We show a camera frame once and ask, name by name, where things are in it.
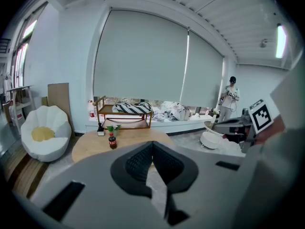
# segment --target white wall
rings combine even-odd
[[[237,115],[241,116],[243,108],[249,108],[259,99],[267,102],[273,118],[279,115],[270,93],[278,86],[288,71],[257,65],[239,65],[236,68],[236,86],[240,89],[237,102]]]
[[[36,97],[47,96],[47,84],[69,83],[76,132],[86,131],[86,68],[101,4],[93,0],[61,13],[48,4],[37,21],[25,62],[25,84],[33,85]]]

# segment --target black bottle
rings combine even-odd
[[[110,132],[110,137],[109,137],[109,145],[111,147],[111,149],[116,149],[117,145],[116,145],[116,138],[113,136],[113,133]]]

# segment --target ceiling panel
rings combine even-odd
[[[174,0],[206,19],[237,57],[275,59],[278,9],[272,0]],[[267,39],[266,47],[260,43]]]

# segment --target black slot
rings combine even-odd
[[[237,165],[237,164],[231,164],[231,163],[224,162],[224,161],[218,161],[216,163],[216,165],[223,167],[223,168],[230,169],[230,170],[238,170],[238,168],[239,168],[239,165]]]
[[[72,181],[66,186],[44,209],[47,215],[60,221],[67,213],[75,199],[84,189],[85,185],[80,182]]]

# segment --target white round object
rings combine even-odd
[[[210,149],[216,149],[218,148],[219,144],[222,142],[222,137],[219,135],[216,135],[211,132],[203,132],[200,141],[201,143]]]

